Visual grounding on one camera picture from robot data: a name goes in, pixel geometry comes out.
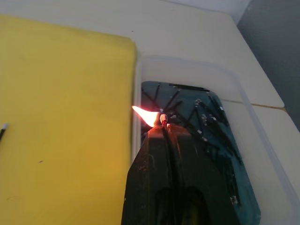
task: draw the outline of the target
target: flame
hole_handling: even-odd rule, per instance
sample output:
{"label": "flame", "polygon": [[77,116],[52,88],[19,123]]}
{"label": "flame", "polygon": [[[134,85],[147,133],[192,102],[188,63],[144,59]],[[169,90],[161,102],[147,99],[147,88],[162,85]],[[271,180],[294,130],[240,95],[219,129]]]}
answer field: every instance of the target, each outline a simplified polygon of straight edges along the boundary
{"label": "flame", "polygon": [[134,111],[137,112],[137,114],[140,115],[140,117],[150,126],[154,127],[154,123],[157,119],[158,113],[159,112],[149,112],[144,109],[141,109],[137,106],[132,107]]}

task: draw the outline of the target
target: plastic container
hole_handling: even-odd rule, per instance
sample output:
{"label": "plastic container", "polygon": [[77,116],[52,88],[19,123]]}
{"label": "plastic container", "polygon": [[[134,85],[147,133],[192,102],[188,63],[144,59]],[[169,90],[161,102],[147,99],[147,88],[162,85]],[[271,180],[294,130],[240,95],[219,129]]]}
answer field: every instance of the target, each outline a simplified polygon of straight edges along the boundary
{"label": "plastic container", "polygon": [[[216,64],[165,56],[138,60],[134,105],[141,83],[169,82],[207,88],[220,98],[237,142],[258,205],[262,225],[300,224],[300,201],[276,156],[237,76]],[[132,160],[141,145],[140,119],[133,115]]]}

